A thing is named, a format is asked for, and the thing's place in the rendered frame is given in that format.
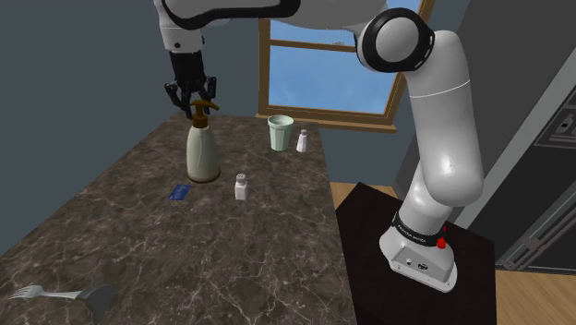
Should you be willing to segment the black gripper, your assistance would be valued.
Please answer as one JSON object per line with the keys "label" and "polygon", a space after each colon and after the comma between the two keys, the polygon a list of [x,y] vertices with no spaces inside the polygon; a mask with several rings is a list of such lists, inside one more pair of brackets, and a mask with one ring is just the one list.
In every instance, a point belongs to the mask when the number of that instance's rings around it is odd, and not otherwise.
{"label": "black gripper", "polygon": [[197,92],[199,98],[211,102],[216,97],[217,79],[207,77],[204,72],[202,52],[174,53],[170,52],[174,71],[174,80],[164,84],[164,89],[174,106],[179,107],[191,118],[190,98],[192,92]]}

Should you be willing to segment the pale green cup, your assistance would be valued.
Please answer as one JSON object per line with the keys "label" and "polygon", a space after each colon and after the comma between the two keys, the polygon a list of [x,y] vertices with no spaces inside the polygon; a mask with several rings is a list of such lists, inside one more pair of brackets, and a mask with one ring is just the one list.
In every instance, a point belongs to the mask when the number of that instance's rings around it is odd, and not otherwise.
{"label": "pale green cup", "polygon": [[268,118],[270,147],[273,150],[286,151],[288,149],[293,124],[293,118],[288,115],[275,114]]}

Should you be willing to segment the beige soap dispenser brown pump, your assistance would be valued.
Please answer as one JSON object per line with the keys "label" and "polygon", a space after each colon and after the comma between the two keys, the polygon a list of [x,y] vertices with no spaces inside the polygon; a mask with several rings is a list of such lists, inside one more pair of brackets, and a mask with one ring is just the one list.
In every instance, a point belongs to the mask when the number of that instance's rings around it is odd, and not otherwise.
{"label": "beige soap dispenser brown pump", "polygon": [[221,167],[209,117],[204,108],[219,110],[219,107],[204,100],[194,100],[190,105],[195,112],[192,114],[186,141],[186,174],[193,182],[209,183],[220,176]]}

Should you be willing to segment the dark grey refrigerator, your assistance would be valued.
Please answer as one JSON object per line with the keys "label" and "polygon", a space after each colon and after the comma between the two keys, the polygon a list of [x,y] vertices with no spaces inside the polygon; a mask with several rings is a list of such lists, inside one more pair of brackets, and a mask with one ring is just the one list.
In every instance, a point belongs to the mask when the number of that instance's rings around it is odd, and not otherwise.
{"label": "dark grey refrigerator", "polygon": [[499,270],[576,275],[576,47],[455,222],[494,243]]}

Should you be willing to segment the silver fork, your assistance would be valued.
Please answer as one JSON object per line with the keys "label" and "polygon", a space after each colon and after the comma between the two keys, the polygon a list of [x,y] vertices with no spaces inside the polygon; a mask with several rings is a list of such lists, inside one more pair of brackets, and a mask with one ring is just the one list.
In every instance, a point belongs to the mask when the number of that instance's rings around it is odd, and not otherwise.
{"label": "silver fork", "polygon": [[16,299],[16,298],[27,298],[32,299],[38,296],[47,296],[47,297],[58,297],[58,298],[65,298],[65,299],[76,299],[80,295],[80,291],[74,292],[47,292],[43,289],[41,285],[29,285],[23,288],[17,289],[9,299]]}

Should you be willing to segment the wooden framed window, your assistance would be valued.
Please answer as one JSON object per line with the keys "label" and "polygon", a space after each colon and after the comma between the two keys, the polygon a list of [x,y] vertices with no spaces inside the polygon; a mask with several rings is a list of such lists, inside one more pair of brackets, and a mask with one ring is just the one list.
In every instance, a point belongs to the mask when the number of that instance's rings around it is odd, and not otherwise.
{"label": "wooden framed window", "polygon": [[393,134],[406,81],[364,68],[346,30],[310,30],[262,19],[258,113],[322,127]]}

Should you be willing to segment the dark robot stand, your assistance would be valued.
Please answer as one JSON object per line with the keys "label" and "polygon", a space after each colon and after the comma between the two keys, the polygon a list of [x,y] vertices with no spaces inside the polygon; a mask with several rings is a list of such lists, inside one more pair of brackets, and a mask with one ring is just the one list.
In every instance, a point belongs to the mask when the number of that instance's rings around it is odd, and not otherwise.
{"label": "dark robot stand", "polygon": [[401,204],[359,183],[336,209],[358,325],[497,325],[492,241],[445,224],[458,271],[446,294],[390,269],[378,240]]}

